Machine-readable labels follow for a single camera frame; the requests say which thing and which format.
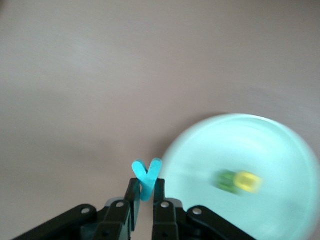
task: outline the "yellow block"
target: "yellow block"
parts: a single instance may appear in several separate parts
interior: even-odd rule
[[[238,172],[233,179],[233,184],[235,186],[250,193],[257,193],[261,183],[262,178],[247,171]]]

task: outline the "round plate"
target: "round plate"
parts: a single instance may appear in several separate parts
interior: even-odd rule
[[[319,164],[286,126],[226,114],[184,132],[163,156],[167,198],[202,205],[257,240],[305,240],[319,215]]]

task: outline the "screw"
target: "screw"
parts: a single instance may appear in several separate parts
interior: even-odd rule
[[[123,201],[120,201],[120,202],[118,202],[115,206],[117,207],[117,208],[121,208],[121,207],[123,207],[125,204],[124,204],[124,202]]]
[[[202,214],[202,211],[201,211],[201,209],[200,208],[194,208],[193,210],[192,210],[192,212],[193,212],[193,214],[194,215],[201,215]]]
[[[88,208],[88,207],[81,210],[82,214],[87,214],[88,212],[90,212],[90,208]]]
[[[169,203],[167,201],[163,201],[161,203],[161,207],[163,207],[164,209],[168,208],[169,207]]]

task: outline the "metal bolt head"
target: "metal bolt head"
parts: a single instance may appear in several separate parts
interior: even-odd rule
[[[201,215],[202,214],[202,211],[201,211],[201,209],[200,208],[194,208],[193,210],[192,210],[192,212],[193,212],[193,214],[194,215]]]
[[[87,213],[89,213],[89,212],[90,212],[90,208],[88,208],[88,207],[86,207],[86,208],[84,208],[84,209],[81,210],[81,213],[82,213],[82,214],[87,214]]]
[[[121,207],[123,207],[125,204],[124,204],[124,202],[123,201],[120,201],[120,202],[118,202],[115,206],[117,207],[117,208],[121,208]]]
[[[163,207],[164,209],[168,208],[169,205],[170,205],[170,204],[169,204],[167,201],[163,201],[163,202],[161,203],[161,207]]]

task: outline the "beige tabletop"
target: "beige tabletop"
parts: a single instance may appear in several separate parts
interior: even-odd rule
[[[135,159],[221,113],[281,122],[320,157],[320,1],[0,0],[0,238],[100,210]]]

